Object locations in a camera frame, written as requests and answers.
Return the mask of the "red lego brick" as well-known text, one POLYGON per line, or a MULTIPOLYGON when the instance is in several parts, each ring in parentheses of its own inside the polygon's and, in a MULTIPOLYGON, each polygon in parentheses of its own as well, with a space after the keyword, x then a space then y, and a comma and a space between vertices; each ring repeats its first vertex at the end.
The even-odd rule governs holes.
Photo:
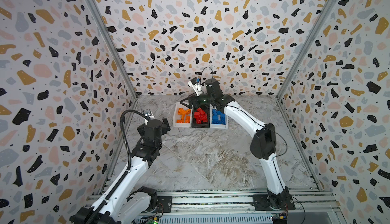
POLYGON ((197 112, 199 113, 199 115, 206 115, 206 112, 201 108, 198 108, 197 112))
POLYGON ((195 117, 195 124, 200 125, 203 123, 201 116, 195 117))
POLYGON ((207 123, 208 122, 208 115, 202 115, 201 120, 202 120, 202 123, 207 123))

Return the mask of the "orange long lego brick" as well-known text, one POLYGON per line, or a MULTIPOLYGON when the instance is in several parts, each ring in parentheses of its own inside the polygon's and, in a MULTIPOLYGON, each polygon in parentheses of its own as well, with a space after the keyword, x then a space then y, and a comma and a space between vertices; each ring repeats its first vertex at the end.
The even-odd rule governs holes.
POLYGON ((189 124, 191 121, 191 118, 189 116, 186 116, 184 119, 184 123, 189 124))

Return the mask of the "blue lego brick pair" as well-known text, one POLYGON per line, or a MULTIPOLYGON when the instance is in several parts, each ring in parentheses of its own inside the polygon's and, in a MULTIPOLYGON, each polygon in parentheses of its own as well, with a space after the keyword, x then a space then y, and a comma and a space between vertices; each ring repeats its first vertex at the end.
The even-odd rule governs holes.
POLYGON ((225 114, 222 113, 221 111, 217 111, 216 113, 217 113, 217 115, 218 115, 221 119, 225 118, 225 114))

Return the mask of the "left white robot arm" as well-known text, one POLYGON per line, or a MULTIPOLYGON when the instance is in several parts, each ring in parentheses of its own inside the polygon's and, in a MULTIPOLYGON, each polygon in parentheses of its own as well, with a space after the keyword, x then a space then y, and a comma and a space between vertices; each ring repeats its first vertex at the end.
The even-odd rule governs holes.
POLYGON ((142 212, 157 208, 156 190, 136 183, 160 155, 162 136, 170 131, 166 118, 151 119, 138 127, 140 141, 130 153, 130 160, 111 186, 91 207, 82 207, 74 217, 75 224, 130 224, 142 212))

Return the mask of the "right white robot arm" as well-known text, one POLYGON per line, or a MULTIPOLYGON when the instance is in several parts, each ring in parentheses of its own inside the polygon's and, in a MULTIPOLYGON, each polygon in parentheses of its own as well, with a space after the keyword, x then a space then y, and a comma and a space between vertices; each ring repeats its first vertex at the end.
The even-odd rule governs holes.
POLYGON ((267 181, 267 203, 273 210, 294 210, 295 204, 288 187, 285 185, 277 163, 276 144, 278 133, 272 123, 264 123, 248 113, 230 95, 223 94, 218 80, 205 81, 206 91, 201 81, 193 78, 188 86, 195 91, 180 103, 190 109, 209 106, 237 122, 252 137, 250 152, 259 159, 267 181))

